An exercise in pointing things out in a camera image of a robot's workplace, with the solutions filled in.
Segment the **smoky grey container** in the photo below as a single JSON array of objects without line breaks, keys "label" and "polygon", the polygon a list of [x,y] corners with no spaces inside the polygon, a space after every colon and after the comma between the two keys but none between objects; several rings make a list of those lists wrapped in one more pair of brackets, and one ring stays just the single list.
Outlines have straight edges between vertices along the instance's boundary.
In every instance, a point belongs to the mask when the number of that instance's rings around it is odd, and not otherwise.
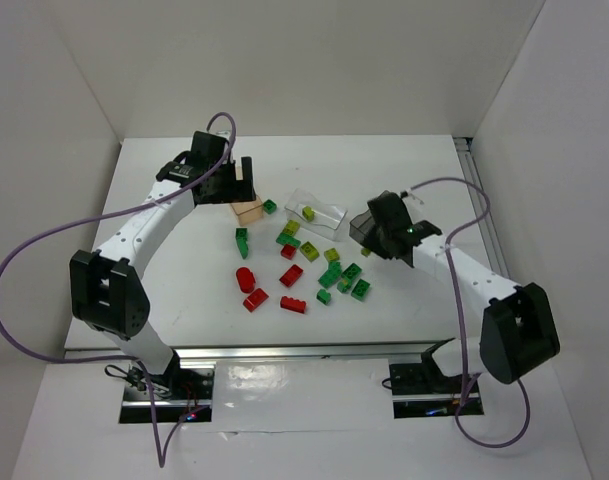
[{"label": "smoky grey container", "polygon": [[378,246],[377,225],[370,211],[365,211],[350,221],[349,236],[361,247],[375,250]]}]

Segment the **small lime brick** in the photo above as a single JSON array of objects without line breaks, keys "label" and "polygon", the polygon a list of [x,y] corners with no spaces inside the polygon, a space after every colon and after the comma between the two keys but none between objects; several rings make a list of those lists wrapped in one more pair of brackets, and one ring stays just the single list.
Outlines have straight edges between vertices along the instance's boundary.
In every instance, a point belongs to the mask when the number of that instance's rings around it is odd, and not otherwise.
[{"label": "small lime brick", "polygon": [[335,248],[325,250],[324,257],[329,263],[337,262],[340,260],[340,255]]}]

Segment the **green square brick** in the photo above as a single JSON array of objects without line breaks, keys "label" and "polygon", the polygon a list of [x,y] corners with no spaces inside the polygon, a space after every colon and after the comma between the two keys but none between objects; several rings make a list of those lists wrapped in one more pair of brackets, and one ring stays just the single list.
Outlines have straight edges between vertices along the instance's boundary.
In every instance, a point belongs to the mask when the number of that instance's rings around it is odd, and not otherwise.
[{"label": "green square brick", "polygon": [[363,279],[359,279],[351,290],[351,297],[362,302],[365,300],[370,290],[371,284]]}]

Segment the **clear plastic container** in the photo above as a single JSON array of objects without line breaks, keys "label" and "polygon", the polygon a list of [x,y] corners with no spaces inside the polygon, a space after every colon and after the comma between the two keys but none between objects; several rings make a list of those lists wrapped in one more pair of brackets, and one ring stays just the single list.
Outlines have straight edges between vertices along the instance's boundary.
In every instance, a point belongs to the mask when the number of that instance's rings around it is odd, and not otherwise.
[{"label": "clear plastic container", "polygon": [[[312,222],[307,222],[302,217],[304,206],[310,206],[315,211]],[[348,213],[345,207],[320,201],[303,189],[293,192],[284,209],[290,220],[299,222],[302,228],[331,241],[340,239],[341,227]]]}]

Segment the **green yellow printed brick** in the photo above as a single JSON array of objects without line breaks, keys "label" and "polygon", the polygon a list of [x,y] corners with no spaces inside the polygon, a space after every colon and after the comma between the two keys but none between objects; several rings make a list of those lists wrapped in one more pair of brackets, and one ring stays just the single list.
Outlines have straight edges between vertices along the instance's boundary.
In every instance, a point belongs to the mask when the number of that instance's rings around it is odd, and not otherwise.
[{"label": "green yellow printed brick", "polygon": [[337,283],[337,289],[341,292],[341,293],[347,293],[352,286],[352,282],[348,279],[341,279],[338,283]]}]

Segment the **lime sloped brick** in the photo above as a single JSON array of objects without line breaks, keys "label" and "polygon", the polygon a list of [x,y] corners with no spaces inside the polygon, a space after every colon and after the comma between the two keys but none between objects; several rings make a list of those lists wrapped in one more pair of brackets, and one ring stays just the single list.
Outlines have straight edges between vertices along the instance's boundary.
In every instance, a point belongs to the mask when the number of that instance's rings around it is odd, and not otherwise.
[{"label": "lime sloped brick", "polygon": [[313,262],[319,257],[319,251],[309,241],[304,242],[300,245],[300,252],[309,262]]}]

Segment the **long green sloped brick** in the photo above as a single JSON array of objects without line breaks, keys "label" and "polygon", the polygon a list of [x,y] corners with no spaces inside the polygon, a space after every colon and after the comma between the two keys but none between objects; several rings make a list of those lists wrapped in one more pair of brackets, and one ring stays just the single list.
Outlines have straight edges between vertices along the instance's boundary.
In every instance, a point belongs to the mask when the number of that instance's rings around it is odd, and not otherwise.
[{"label": "long green sloped brick", "polygon": [[235,231],[235,241],[241,258],[247,259],[249,255],[248,230],[242,227],[237,228]]}]

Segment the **long lime brick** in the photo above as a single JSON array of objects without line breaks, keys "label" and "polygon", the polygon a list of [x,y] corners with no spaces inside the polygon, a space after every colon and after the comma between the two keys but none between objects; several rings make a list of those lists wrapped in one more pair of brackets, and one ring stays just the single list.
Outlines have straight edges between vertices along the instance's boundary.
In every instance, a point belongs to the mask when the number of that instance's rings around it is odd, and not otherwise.
[{"label": "long lime brick", "polygon": [[315,211],[310,206],[304,206],[301,214],[307,222],[312,222],[315,219]]}]

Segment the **small green brick bottom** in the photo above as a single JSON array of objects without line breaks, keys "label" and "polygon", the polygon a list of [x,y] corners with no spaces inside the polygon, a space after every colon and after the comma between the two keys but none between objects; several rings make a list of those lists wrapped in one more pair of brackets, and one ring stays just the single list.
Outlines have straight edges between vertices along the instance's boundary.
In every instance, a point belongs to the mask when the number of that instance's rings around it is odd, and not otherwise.
[{"label": "small green brick bottom", "polygon": [[320,289],[316,293],[316,299],[320,303],[322,303],[323,305],[328,306],[331,303],[332,295],[331,295],[331,293],[328,290],[326,290],[326,289]]}]

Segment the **lime brick top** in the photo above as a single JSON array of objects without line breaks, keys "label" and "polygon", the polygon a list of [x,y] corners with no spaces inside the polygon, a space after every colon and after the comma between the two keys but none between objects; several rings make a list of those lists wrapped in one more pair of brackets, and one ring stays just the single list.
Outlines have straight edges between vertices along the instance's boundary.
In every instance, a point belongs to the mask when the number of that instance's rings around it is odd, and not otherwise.
[{"label": "lime brick top", "polygon": [[300,223],[295,220],[289,220],[282,232],[288,236],[294,237],[300,228]]}]

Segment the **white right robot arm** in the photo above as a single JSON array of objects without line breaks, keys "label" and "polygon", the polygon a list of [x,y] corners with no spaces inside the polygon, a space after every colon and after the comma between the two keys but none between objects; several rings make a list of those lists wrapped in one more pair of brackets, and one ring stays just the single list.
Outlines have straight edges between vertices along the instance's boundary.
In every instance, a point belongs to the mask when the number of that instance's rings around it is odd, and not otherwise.
[{"label": "white right robot arm", "polygon": [[350,222],[350,237],[385,260],[401,260],[453,289],[480,322],[477,337],[460,334],[426,354],[445,377],[488,373],[512,384],[560,352],[548,296],[535,283],[495,274],[457,248],[427,220],[414,222],[401,195],[385,191]]}]

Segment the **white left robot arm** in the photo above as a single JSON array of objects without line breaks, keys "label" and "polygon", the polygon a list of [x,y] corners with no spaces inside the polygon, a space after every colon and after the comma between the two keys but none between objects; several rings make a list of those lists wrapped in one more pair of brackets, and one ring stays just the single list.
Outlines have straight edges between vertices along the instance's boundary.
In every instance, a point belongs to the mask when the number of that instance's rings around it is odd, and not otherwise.
[{"label": "white left robot arm", "polygon": [[142,206],[95,251],[80,250],[69,262],[74,318],[141,361],[152,375],[169,374],[176,352],[149,323],[145,270],[174,228],[200,205],[256,198],[249,156],[232,157],[230,140],[196,132],[189,150],[165,164]]}]

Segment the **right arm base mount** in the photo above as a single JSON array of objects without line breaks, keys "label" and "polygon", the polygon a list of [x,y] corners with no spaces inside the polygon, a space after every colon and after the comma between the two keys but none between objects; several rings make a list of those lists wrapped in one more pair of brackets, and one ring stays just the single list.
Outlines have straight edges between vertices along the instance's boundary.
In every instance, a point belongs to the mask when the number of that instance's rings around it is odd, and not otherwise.
[{"label": "right arm base mount", "polygon": [[461,401],[461,383],[460,376],[445,376],[428,351],[414,360],[390,363],[389,375],[380,382],[392,395],[395,419],[451,417],[458,408],[462,415],[482,415],[479,387]]}]

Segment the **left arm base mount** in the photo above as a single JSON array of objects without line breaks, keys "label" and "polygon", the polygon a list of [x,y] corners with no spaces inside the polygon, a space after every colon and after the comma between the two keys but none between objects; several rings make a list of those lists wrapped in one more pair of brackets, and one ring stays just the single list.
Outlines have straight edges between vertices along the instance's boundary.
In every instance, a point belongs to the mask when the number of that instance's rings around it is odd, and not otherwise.
[{"label": "left arm base mount", "polygon": [[[119,423],[150,424],[150,395],[141,371],[135,366],[124,369],[109,364],[104,373],[124,383]],[[173,424],[181,415],[187,415],[187,423],[209,423],[212,420],[214,380],[215,365],[199,364],[197,369],[190,369],[190,374],[178,386],[166,388],[154,383],[157,421]]]}]

